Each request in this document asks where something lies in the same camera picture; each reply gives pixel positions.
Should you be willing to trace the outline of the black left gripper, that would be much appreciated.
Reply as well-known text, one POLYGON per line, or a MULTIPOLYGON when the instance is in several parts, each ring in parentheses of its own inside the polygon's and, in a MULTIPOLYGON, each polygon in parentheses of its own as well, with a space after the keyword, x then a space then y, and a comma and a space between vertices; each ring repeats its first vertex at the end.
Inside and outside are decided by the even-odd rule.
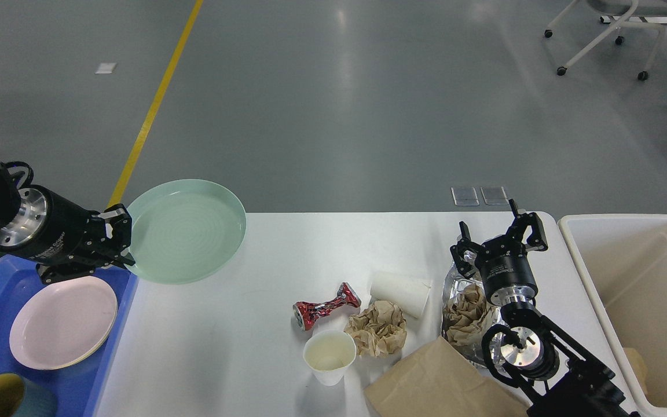
POLYGON ((132 217, 125 205, 87 210, 39 185, 22 188, 19 197, 15 216, 0 227, 0 253, 37 262, 44 285, 90 276, 98 268, 135 265, 128 251, 132 217))

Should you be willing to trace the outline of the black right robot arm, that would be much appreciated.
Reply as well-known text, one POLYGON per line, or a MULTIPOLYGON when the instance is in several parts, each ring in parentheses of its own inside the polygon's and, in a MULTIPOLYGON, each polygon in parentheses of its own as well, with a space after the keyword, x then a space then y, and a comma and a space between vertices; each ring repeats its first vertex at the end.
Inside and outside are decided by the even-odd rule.
POLYGON ((508 205, 514 219, 504 234, 476 243, 461 222, 460 240, 450 248, 458 274, 479 277, 500 314, 482 333, 484 366, 526 395, 529 416, 627 416, 614 372, 537 309, 529 253, 548 249, 543 223, 514 200, 508 205))

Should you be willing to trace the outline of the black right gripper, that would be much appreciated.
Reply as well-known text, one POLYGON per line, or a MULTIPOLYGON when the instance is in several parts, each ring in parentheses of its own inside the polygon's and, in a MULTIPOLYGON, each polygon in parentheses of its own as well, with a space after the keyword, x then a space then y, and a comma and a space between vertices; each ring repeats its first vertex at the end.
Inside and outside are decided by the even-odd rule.
POLYGON ((515 200, 508 203, 514 216, 506 232, 508 237, 487 240, 479 251, 471 240, 468 225, 460 222, 460 238, 450 247, 453 264, 461 277, 472 278, 478 269, 486 299, 493 306, 536 298, 539 290, 527 256, 532 251, 548 250, 540 217, 520 209, 515 200))

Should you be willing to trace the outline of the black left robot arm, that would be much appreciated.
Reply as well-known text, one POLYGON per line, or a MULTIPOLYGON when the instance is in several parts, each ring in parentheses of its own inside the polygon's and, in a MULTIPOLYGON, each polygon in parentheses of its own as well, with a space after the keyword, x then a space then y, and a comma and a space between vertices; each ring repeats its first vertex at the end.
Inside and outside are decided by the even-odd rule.
POLYGON ((29 164, 0 161, 0 253, 34 262, 45 285, 135 265, 125 205, 87 210, 33 176, 29 164))

